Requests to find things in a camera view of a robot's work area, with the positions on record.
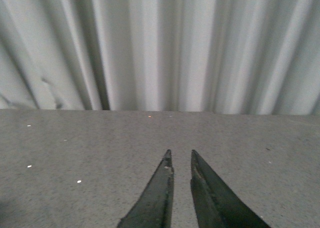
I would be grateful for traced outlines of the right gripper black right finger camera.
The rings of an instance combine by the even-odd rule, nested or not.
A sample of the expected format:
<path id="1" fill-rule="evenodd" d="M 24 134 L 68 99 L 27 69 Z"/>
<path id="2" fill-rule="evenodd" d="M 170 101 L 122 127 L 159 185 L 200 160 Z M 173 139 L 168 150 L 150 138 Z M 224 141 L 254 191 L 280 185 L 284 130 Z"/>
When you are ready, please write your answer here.
<path id="1" fill-rule="evenodd" d="M 199 227 L 269 227 L 196 150 L 191 152 L 190 164 L 190 187 Z"/>

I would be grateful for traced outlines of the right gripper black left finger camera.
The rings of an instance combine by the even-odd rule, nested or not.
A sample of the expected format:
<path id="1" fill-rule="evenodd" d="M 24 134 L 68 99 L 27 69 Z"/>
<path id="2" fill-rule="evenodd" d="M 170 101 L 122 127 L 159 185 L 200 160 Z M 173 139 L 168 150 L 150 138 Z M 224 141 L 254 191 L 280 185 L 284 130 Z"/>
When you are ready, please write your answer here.
<path id="1" fill-rule="evenodd" d="M 139 199 L 117 227 L 171 227 L 173 197 L 172 152 L 167 150 Z"/>

